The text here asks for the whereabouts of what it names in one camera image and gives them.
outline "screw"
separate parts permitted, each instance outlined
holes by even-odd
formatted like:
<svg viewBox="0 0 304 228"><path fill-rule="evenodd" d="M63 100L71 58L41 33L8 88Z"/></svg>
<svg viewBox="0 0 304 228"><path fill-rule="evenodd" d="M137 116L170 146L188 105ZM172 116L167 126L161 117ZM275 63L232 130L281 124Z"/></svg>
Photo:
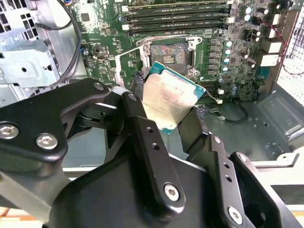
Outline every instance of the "screw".
<svg viewBox="0 0 304 228"><path fill-rule="evenodd" d="M42 149L52 150L58 145L58 140L52 134L46 133L38 136L36 144Z"/></svg>
<svg viewBox="0 0 304 228"><path fill-rule="evenodd" d="M175 186L171 184L166 184L164 187L164 191L169 199L172 201L177 201L180 197L179 191L176 189Z"/></svg>
<svg viewBox="0 0 304 228"><path fill-rule="evenodd" d="M104 90L103 86L102 86L100 83L98 83L98 82L95 82L95 83L94 83L94 87L95 87L96 89L99 89L99 90Z"/></svg>
<svg viewBox="0 0 304 228"><path fill-rule="evenodd" d="M220 139L218 137L214 136L213 138L217 143L220 143Z"/></svg>
<svg viewBox="0 0 304 228"><path fill-rule="evenodd" d="M241 225L243 223L243 219L239 211L233 207L228 207L228 213L233 221L237 224Z"/></svg>
<svg viewBox="0 0 304 228"><path fill-rule="evenodd" d="M134 94L128 94L129 98L131 98L134 101L137 101L136 96L134 96Z"/></svg>
<svg viewBox="0 0 304 228"><path fill-rule="evenodd" d="M89 51L88 51L88 50L84 50L83 53L84 53L85 56L88 56L88 55L89 55Z"/></svg>
<svg viewBox="0 0 304 228"><path fill-rule="evenodd" d="M188 76L192 76L193 75L193 71L192 70L188 70Z"/></svg>
<svg viewBox="0 0 304 228"><path fill-rule="evenodd" d="M291 119L286 120L286 124L291 125L293 121Z"/></svg>
<svg viewBox="0 0 304 228"><path fill-rule="evenodd" d="M19 134L19 129L11 124L0 125L0 139L13 139Z"/></svg>
<svg viewBox="0 0 304 228"><path fill-rule="evenodd" d="M244 155L240 154L239 157L240 159L242 159L243 162L247 162L247 159Z"/></svg>

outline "motherboard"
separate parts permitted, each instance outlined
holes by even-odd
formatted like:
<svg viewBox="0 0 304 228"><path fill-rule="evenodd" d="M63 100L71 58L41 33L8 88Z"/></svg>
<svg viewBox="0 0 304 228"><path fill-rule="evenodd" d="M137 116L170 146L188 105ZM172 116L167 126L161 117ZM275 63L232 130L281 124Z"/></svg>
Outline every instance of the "motherboard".
<svg viewBox="0 0 304 228"><path fill-rule="evenodd" d="M89 77L129 88L155 61L222 102L254 101L285 49L285 6L270 0L74 0ZM205 93L199 103L213 102Z"/></svg>

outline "ram slot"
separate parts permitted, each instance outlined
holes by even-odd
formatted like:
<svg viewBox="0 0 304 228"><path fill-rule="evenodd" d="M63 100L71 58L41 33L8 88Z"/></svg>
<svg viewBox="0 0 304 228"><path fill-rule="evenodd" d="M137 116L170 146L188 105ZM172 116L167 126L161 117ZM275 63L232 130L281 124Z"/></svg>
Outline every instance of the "ram slot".
<svg viewBox="0 0 304 228"><path fill-rule="evenodd" d="M184 21L200 21L205 20L206 18L216 18L216 17L224 17L225 15L222 13L197 13L197 14L183 14L183 15L176 15L176 16L167 16L167 17L153 17L153 18L140 18L140 19L134 19L130 20L130 25L143 25L147 24L148 26L150 24L155 23L166 23L168 21L174 22L184 22Z"/></svg>
<svg viewBox="0 0 304 228"><path fill-rule="evenodd" d="M197 26L205 26L205 25L218 25L223 23L221 18L208 18L208 20L195 20L195 21L169 21L157 24L144 24L144 25L137 25L137 24L130 24L130 30L147 30L147 29L170 29L172 27L197 27Z"/></svg>
<svg viewBox="0 0 304 228"><path fill-rule="evenodd" d="M228 9L229 5L227 4L210 4L210 5L202 5L202 6L183 6L183 7L174 7L174 8L159 8L159 9L130 9L129 15L137 15L137 14L160 14L164 13L174 13L174 12L185 12L185 11L201 11L205 10L221 10Z"/></svg>
<svg viewBox="0 0 304 228"><path fill-rule="evenodd" d="M158 8L174 8L180 6L201 6L211 4L228 4L229 1L225 0L210 0L210 1L196 1L196 2L176 2L176 3L165 3L165 4L153 4L143 6L129 6L129 10L143 10L143 9L158 9Z"/></svg>
<svg viewBox="0 0 304 228"><path fill-rule="evenodd" d="M140 35L140 34L144 34L144 35L153 35L156 34L157 32L165 32L166 34L176 34L176 33L185 33L185 32L190 32L193 31L194 29L196 30L200 30L203 31L205 29L216 29L216 28L222 28L223 24L222 23L218 23L218 24L213 24L213 25L197 25L197 26L191 26L191 27L170 27L170 28L143 28L143 29L139 29L139 30L129 30L128 33L130 36L134 36L134 35Z"/></svg>

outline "green circuit board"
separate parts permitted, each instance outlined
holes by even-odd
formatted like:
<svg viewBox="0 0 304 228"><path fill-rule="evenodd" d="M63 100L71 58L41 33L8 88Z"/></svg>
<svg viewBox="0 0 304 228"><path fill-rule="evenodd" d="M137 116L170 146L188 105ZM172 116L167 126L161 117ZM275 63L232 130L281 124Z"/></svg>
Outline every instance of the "green circuit board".
<svg viewBox="0 0 304 228"><path fill-rule="evenodd" d="M267 80L270 67L248 65L249 59L255 63L260 51L260 41L252 41L251 31L263 35L265 29L245 21L244 9L250 7L251 17L262 18L257 9L269 4L269 0L78 0L70 8L81 26L89 77L128 88L136 71L145 75L158 61L229 102L255 100ZM250 57L244 59L241 53ZM219 88L224 94L217 93ZM209 101L207 95L200 99Z"/></svg>

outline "black cable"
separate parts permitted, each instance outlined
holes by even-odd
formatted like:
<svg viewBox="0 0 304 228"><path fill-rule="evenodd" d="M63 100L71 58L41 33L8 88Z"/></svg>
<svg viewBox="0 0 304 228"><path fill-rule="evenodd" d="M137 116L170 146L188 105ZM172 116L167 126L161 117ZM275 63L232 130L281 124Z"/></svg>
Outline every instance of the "black cable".
<svg viewBox="0 0 304 228"><path fill-rule="evenodd" d="M62 27L58 27L58 28L52 28L48 25L45 25L45 24L41 24L41 23L36 23L35 25L39 28L42 28L42 29L45 29L45 30L48 30L48 31L53 31L53 30L62 30L62 29L65 29L67 27L69 27L70 25L72 24L72 20L70 20L65 26L62 26Z"/></svg>
<svg viewBox="0 0 304 228"><path fill-rule="evenodd" d="M77 21L75 20L72 13L68 10L68 8L65 6L65 4L61 0L57 0L57 2L63 7L65 12L71 18L71 21L72 21L73 26L74 26L74 30L76 32L76 37L78 38L78 42L77 42L76 49L75 49L75 52L73 54L73 57L71 59L71 62L67 66L65 72L62 74L62 76L55 83L51 84L50 87L56 86L60 83L63 83L67 78L72 77L73 74L76 73L76 70L74 70L73 73L70 74L74 65L77 64L77 62L78 62L78 59L79 59L79 56L80 56L79 50L80 50L80 46L81 46L81 30L80 30L80 27L77 24Z"/></svg>
<svg viewBox="0 0 304 228"><path fill-rule="evenodd" d="M245 114L245 116L239 120L230 120L230 119L227 119L226 117L224 117L218 109L210 109L210 112L211 113L215 113L217 116L218 116L218 119L220 120L223 120L227 123L233 123L233 124L238 124L238 123L241 123L241 122L244 122L247 118L248 118L248 112L247 110L240 104L240 103L237 103L237 106L240 108L240 110L242 110L242 112Z"/></svg>
<svg viewBox="0 0 304 228"><path fill-rule="evenodd" d="M244 122L248 118L248 112L247 112L247 110L241 104L237 104L237 105L240 108L240 110L243 111L243 113L245 114L245 116L243 118L239 119L239 120L230 120L230 119L226 118L225 119L226 122L238 124L238 123Z"/></svg>

